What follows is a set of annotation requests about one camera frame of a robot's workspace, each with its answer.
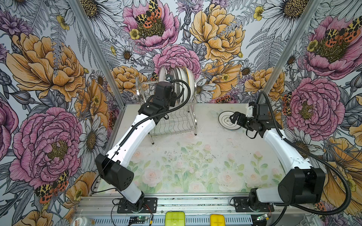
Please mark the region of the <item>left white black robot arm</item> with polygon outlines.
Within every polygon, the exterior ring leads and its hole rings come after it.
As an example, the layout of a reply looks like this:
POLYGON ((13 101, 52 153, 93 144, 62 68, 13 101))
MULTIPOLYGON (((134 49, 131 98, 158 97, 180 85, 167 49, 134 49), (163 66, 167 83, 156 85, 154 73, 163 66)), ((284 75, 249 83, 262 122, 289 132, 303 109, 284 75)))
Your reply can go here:
POLYGON ((112 185, 121 195, 120 204, 132 212, 145 206, 144 193, 133 182, 134 173, 127 167, 143 139, 168 114, 183 108, 191 97, 188 79, 174 79, 171 75, 158 82, 154 94, 140 106, 138 114, 122 139, 106 154, 95 159, 101 179, 112 185))

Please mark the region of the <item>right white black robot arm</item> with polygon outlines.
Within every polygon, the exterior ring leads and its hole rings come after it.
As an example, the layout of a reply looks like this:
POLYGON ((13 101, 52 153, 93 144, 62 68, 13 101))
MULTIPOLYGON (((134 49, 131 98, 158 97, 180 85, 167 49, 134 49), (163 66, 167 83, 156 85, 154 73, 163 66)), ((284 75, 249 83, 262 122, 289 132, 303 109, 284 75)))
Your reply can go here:
POLYGON ((234 112, 230 121, 246 131, 256 132, 278 157, 285 177, 275 187, 254 188, 250 191, 248 205, 252 210, 267 204, 314 204, 321 200, 325 175, 304 158, 297 148, 289 144, 280 124, 272 116, 267 104, 251 102, 246 114, 234 112))

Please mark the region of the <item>chrome wire dish rack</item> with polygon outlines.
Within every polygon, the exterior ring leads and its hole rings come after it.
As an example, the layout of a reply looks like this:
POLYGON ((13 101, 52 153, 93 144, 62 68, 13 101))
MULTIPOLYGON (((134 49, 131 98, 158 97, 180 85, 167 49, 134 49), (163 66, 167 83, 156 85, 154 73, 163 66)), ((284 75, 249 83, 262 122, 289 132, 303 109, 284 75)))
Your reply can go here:
POLYGON ((181 99, 176 101, 174 107, 169 109, 160 108, 152 104, 152 98, 155 93, 156 85, 158 81, 153 82, 140 82, 136 79, 136 93, 140 101, 140 109, 138 110, 138 116, 134 121, 135 124, 141 121, 143 118, 147 118, 151 115, 153 122, 146 123, 150 126, 149 129, 144 129, 148 133, 151 143, 154 144, 154 138, 168 136, 171 134, 179 134, 183 132, 193 131, 197 135, 197 118, 195 115, 196 101, 196 83, 193 101, 190 102, 190 87, 188 78, 181 79, 184 88, 184 94, 181 99))

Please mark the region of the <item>teal rimmed Chinese character plate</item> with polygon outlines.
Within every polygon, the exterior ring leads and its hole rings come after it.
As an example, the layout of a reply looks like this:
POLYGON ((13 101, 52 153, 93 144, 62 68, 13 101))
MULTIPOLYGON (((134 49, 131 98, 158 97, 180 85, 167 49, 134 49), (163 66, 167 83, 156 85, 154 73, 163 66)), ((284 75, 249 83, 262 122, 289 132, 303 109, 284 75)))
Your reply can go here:
POLYGON ((237 132, 242 128, 239 125, 223 125, 223 124, 221 125, 221 127, 228 132, 237 132))

